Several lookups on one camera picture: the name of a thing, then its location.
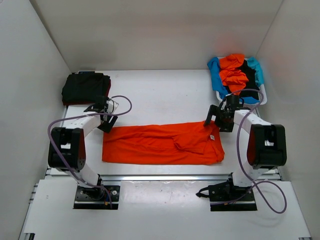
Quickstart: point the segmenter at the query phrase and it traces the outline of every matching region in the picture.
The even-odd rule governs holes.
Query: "cable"
[[[76,174],[75,174],[75,171],[70,167],[70,165],[68,164],[68,162],[66,161],[65,157],[62,155],[61,151],[59,150],[58,146],[56,145],[52,135],[51,135],[51,128],[54,124],[56,123],[59,123],[59,122],[63,122],[63,121],[67,121],[67,120],[73,120],[73,119],[81,119],[81,118],[85,118],[85,117],[88,117],[88,116],[96,116],[96,115],[100,115],[100,116],[121,116],[121,115],[124,115],[124,114],[127,114],[131,111],[132,109],[132,102],[130,101],[129,98],[127,98],[126,96],[122,96],[122,95],[116,95],[116,96],[113,96],[112,98],[124,98],[126,99],[129,104],[130,104],[130,108],[129,110],[125,111],[125,112],[121,112],[121,113],[118,113],[118,114],[110,114],[110,113],[102,113],[102,112],[94,112],[94,113],[89,113],[89,114],[86,114],[86,115],[80,115],[80,116],[73,116],[73,117],[66,117],[66,118],[61,118],[61,119],[58,119],[58,120],[54,120],[53,122],[51,122],[47,128],[47,134],[48,134],[48,137],[49,137],[49,140],[50,140],[50,143],[52,144],[52,147],[54,148],[55,152],[57,153],[57,155],[60,157],[60,159],[62,160],[62,162],[64,163],[64,165],[66,166],[66,168],[68,169],[68,171],[71,173],[71,175],[79,182],[87,185],[88,187],[91,187],[91,188],[100,188],[102,189],[103,191],[106,192],[106,194],[108,195],[108,198],[110,199],[110,208],[112,209],[112,202],[111,202],[111,195],[109,193],[109,191],[104,187],[104,186],[101,186],[101,185],[93,185],[93,184],[90,184],[88,182],[85,182],[82,178],[79,178]]]
[[[234,91],[230,94],[228,94],[227,96],[231,95],[231,94],[236,94],[236,93],[239,93],[239,92],[242,92],[242,91],[252,91],[252,92],[257,92],[259,94],[261,94],[261,100],[259,101],[259,103],[255,106],[253,106],[253,108],[251,110],[248,111],[248,113],[243,117],[243,119],[241,120],[240,124],[239,124],[239,127],[238,127],[238,132],[237,132],[237,135],[236,135],[236,153],[237,153],[237,157],[238,157],[238,162],[239,162],[239,165],[240,165],[240,168],[243,172],[243,174],[250,180],[252,181],[253,183],[253,186],[251,186],[247,192],[242,195],[241,197],[235,199],[235,200],[230,200],[230,201],[222,201],[222,202],[215,202],[215,203],[212,203],[211,205],[221,205],[221,204],[230,204],[230,203],[233,203],[233,202],[236,202],[240,199],[242,199],[248,192],[250,192],[253,188],[256,188],[258,190],[258,192],[260,193],[262,199],[265,201],[265,203],[267,204],[267,206],[273,211],[275,212],[276,214],[283,214],[286,210],[287,210],[287,206],[288,206],[288,203],[287,203],[287,198],[286,198],[286,195],[284,193],[284,191],[277,185],[275,184],[274,182],[272,181],[268,181],[268,180],[262,180],[262,181],[259,181],[259,182],[255,182],[245,171],[244,169],[244,166],[242,164],[242,161],[241,161],[241,156],[240,156],[240,132],[241,132],[241,129],[242,129],[242,125],[244,124],[246,118],[257,108],[261,105],[262,101],[264,100],[264,94],[259,91],[259,90],[256,90],[256,89],[242,89],[242,90],[237,90],[237,91]],[[265,195],[262,193],[262,191],[260,190],[260,188],[258,187],[259,184],[262,184],[262,183],[268,183],[268,184],[272,184],[274,186],[276,186],[282,196],[283,196],[283,200],[284,200],[284,208],[283,210],[281,211],[277,211],[275,210],[271,205],[270,203],[268,202],[268,200],[266,199]]]

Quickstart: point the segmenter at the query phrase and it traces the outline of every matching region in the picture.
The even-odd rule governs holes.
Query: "black strap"
[[[203,194],[201,192],[209,190],[209,186],[200,189],[195,195],[199,198],[209,198],[209,195]]]

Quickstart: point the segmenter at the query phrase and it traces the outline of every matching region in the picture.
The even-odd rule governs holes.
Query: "blue cloth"
[[[220,75],[219,75],[219,72],[220,72],[219,58],[217,58],[217,57],[212,58],[207,63],[207,66],[208,66],[210,73],[211,73],[212,90],[219,92],[220,98],[224,99],[225,96],[229,93],[228,93],[226,87],[223,86]],[[246,97],[242,97],[242,98],[246,104],[256,104],[259,102],[259,100],[254,99],[252,96],[246,96]]]
[[[262,84],[264,84],[264,75],[263,75],[260,63],[253,56],[247,60],[247,63],[248,63],[248,67],[255,70],[255,75],[254,75],[255,84],[258,87],[260,87]]]

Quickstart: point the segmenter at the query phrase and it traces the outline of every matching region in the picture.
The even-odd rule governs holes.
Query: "pile of clothes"
[[[212,58],[207,66],[211,73],[212,89],[218,91],[223,99],[229,93],[242,89],[256,89],[264,84],[264,76],[259,62],[250,57],[245,60],[244,54],[231,54],[223,58]],[[246,104],[259,102],[255,91],[237,92]]]

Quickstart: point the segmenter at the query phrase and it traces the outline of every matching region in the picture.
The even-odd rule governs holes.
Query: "teal cloth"
[[[247,60],[247,63],[248,63],[248,67],[255,70],[255,75],[254,75],[255,84],[258,87],[260,87],[262,84],[264,84],[264,75],[263,75],[260,63],[253,56]]]

